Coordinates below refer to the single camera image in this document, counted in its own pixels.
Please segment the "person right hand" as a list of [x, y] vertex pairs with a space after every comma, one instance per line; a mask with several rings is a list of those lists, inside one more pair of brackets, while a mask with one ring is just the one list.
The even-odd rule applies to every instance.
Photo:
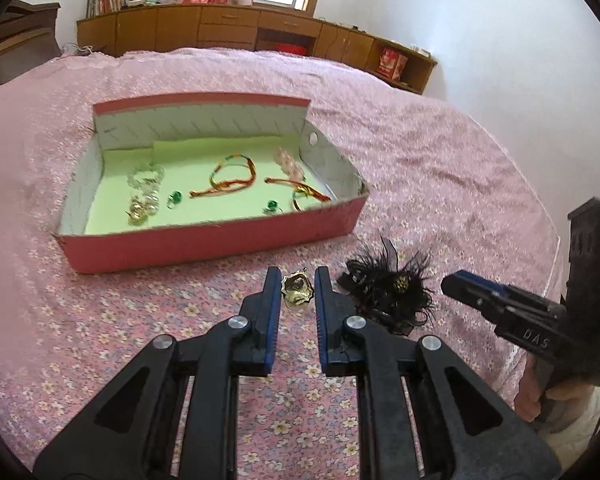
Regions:
[[600, 400], [600, 384], [594, 386], [580, 376], [572, 376], [552, 388], [544, 388], [540, 386], [537, 371], [535, 357], [528, 354], [514, 399], [515, 412], [525, 422], [534, 422], [552, 404], [558, 412], [550, 415], [547, 426], [551, 432], [558, 432], [584, 415], [591, 402], [595, 405]]

